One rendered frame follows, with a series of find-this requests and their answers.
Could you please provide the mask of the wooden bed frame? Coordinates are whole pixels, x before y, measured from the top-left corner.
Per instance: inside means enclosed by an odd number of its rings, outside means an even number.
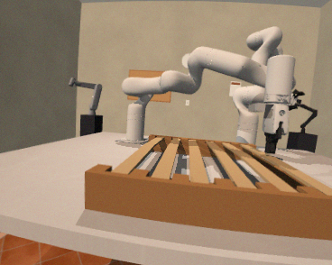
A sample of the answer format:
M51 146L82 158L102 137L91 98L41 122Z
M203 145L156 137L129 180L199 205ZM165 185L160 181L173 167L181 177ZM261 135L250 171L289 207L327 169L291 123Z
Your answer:
M241 160L222 141L153 134L149 141L156 137L164 139L151 151L165 152L172 139L178 138L177 154L189 155L189 140L196 140L201 156L217 158L207 141L218 145L232 160ZM263 182L248 188L235 187L226 178L214 178L214 183L206 184L190 182L189 175L176 173L170 179L152 178L145 169L134 169L130 174L109 172L112 166L97 164L85 171L85 209L173 224L332 241L332 196L302 184L240 146L256 148L254 144L225 143L255 158L299 193L280 191Z

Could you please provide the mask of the tan wooden slat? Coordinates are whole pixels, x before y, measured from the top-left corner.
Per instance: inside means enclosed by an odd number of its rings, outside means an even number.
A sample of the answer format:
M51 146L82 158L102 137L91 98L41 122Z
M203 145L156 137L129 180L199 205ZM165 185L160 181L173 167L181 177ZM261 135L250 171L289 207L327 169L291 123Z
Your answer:
M234 154L236 154L241 160L243 160L266 183L272 183L280 191L298 192L294 188L289 186L287 183L285 183L282 179L273 174L271 171L269 171L265 166L263 166L260 162L255 160L249 154L237 149L235 146L233 146L230 143L222 142L222 144L225 147L227 147L230 151L232 151Z
M207 172L196 140L189 140L189 179L190 182L209 184Z
M218 160L223 166L228 177L230 177L235 187L250 187L256 188L249 178L240 170L231 158L214 142L207 142L206 144L216 154Z
M160 143L164 137L156 137L153 140L145 143L140 149L118 165L113 172L130 174L137 166L143 161L143 159L150 153L150 151Z
M180 139L172 139L165 152L163 153L155 171L152 173L152 178L171 178L171 172L179 144Z
M275 166L277 166L278 168L282 169L283 171L287 172L288 174L290 174L291 176L293 176L295 179L297 179L298 181L300 181L301 183L303 183L304 185L308 186L308 187L313 187L317 190L319 190L320 192L322 192L325 195L330 195L332 196L332 188L324 185L323 183L315 180L314 178L308 176L307 174L299 171L298 169L293 168L291 165L283 162L282 160L279 160L275 157L273 157L270 154L267 154L263 151L259 151L256 148L253 148L249 145L245 145L245 144L240 144L241 147L265 158L266 160L268 160L269 162L271 162L272 164L274 164ZM259 151L259 152L257 152Z

